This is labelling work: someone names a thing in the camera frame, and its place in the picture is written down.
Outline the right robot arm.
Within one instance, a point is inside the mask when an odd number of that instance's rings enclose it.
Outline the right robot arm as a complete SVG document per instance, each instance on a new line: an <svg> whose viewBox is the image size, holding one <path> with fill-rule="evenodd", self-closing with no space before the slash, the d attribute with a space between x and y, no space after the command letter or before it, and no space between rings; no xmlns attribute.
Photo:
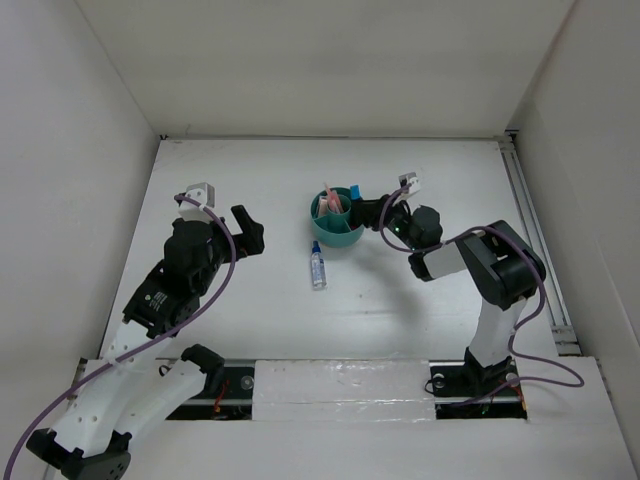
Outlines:
<svg viewBox="0 0 640 480"><path fill-rule="evenodd" d="M408 255L416 278L430 282L466 272L482 298L463 363L433 366L425 389L440 398L471 398L506 383L513 372L510 342L516 324L546 278L533 249L503 220L444 240L439 212L428 206L412 210L397 192L352 200L351 217L355 226L400 240L396 249Z"/></svg>

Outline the red pink pen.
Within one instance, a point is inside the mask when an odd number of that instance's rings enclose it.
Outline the red pink pen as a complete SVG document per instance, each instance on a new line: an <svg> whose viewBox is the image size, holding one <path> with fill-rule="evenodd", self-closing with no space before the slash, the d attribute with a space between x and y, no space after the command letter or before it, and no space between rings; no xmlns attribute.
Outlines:
<svg viewBox="0 0 640 480"><path fill-rule="evenodd" d="M338 194L334 190L332 190L327 183L324 183L324 187L329 208L333 209L334 211L338 211L340 205Z"/></svg>

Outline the black marker blue cap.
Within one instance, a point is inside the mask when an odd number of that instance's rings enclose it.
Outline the black marker blue cap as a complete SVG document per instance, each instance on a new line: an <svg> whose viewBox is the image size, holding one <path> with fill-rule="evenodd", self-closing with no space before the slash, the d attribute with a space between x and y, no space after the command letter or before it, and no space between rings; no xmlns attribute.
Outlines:
<svg viewBox="0 0 640 480"><path fill-rule="evenodd" d="M358 184L351 185L349 188L351 201L358 201L362 199L360 186Z"/></svg>

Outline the clear spray bottle blue cap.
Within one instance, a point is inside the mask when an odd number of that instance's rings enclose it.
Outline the clear spray bottle blue cap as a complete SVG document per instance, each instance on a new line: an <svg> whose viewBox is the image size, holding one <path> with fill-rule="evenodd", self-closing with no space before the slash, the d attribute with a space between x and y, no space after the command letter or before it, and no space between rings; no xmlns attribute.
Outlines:
<svg viewBox="0 0 640 480"><path fill-rule="evenodd" d="M310 264L313 288L315 290L324 289L326 287L326 273L320 244L317 240L312 242Z"/></svg>

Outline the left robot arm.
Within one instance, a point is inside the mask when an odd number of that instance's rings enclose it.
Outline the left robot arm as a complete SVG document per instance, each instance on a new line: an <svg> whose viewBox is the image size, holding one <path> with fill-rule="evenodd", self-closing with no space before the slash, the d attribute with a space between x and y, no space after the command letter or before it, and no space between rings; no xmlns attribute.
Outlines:
<svg viewBox="0 0 640 480"><path fill-rule="evenodd" d="M207 347L187 347L160 381L140 387L158 356L207 305L221 265L235 266L263 253L264 227L242 205L231 213L240 231L232 235L211 208L181 198L190 220L179 218L164 245L164 256L139 285L103 363L71 387L72 405L53 426L36 429L27 449L66 479L120 479L131 463L131 448L184 401L212 396L222 387L223 357Z"/></svg>

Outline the pink purple pen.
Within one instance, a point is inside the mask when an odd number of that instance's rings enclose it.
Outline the pink purple pen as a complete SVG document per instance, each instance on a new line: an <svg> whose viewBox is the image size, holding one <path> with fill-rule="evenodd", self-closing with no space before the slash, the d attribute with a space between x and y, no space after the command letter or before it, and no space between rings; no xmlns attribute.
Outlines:
<svg viewBox="0 0 640 480"><path fill-rule="evenodd" d="M331 191L328 194L328 199L329 199L330 210L333 211L334 213L342 213L340 211L339 200L337 199L337 196L334 193L334 191Z"/></svg>

